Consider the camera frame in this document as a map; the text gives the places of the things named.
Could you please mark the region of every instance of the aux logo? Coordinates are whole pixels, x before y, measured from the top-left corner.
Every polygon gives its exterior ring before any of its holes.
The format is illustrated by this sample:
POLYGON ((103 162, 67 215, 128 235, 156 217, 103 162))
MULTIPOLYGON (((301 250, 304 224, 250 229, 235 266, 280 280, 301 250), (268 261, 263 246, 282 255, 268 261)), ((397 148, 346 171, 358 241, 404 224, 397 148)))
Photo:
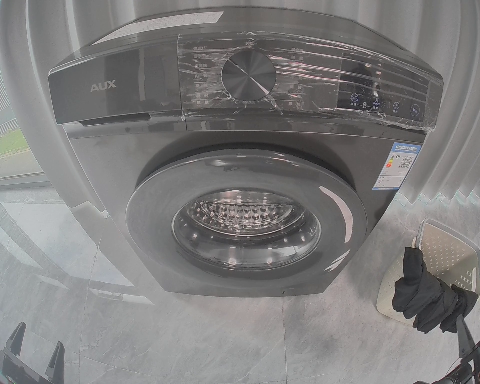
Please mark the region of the aux logo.
POLYGON ((90 92, 105 91, 106 89, 117 88, 117 86, 114 84, 114 82, 115 82, 115 80, 105 81, 104 83, 98 83, 98 85, 97 84, 92 84, 92 87, 90 88, 90 92))

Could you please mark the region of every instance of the rotary knob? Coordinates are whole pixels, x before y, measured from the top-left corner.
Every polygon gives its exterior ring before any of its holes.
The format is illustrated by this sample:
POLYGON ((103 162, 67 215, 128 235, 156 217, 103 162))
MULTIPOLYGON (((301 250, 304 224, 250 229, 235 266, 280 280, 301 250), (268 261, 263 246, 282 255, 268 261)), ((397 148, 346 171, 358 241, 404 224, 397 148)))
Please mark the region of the rotary knob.
POLYGON ((255 101, 267 96, 276 81, 275 67, 267 56, 245 50, 232 55, 223 65, 222 82, 234 98, 255 101))

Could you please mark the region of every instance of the gray washing machine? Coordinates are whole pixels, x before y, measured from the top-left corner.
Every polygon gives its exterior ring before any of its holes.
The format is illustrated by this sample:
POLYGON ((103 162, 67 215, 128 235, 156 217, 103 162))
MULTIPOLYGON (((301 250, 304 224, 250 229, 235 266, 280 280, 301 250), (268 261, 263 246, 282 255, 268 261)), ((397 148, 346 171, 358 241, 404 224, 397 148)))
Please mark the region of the gray washing machine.
POLYGON ((436 123, 441 76, 353 21, 227 7, 141 19, 52 69, 58 124, 167 291, 323 292, 436 123))

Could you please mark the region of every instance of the label on top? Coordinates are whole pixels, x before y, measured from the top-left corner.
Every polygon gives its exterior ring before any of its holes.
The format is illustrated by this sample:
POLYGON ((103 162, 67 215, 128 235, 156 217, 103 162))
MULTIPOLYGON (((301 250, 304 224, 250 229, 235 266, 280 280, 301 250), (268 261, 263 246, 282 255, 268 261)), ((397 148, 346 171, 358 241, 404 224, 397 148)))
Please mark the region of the label on top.
POLYGON ((412 168, 421 145, 393 143, 384 167, 373 186, 373 190, 399 189, 412 168))
POLYGON ((113 31, 105 37, 102 37, 100 40, 97 40, 95 43, 92 43, 92 45, 103 43, 104 41, 115 39, 117 37, 133 35, 140 32, 153 31, 155 29, 178 27, 181 25, 216 23, 222 15, 223 11, 197 12, 138 21, 136 23, 124 25, 116 31, 113 31))

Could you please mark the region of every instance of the washing machine door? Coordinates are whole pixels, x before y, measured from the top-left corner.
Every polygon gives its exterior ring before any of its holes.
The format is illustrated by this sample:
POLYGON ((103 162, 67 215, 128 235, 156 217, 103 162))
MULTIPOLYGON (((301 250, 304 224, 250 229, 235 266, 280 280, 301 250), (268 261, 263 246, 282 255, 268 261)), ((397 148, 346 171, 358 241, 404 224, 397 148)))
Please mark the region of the washing machine door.
POLYGON ((159 169, 136 188, 126 219, 151 259, 229 288, 319 282, 356 252, 367 227, 362 202, 339 176, 260 149, 206 152, 159 169))

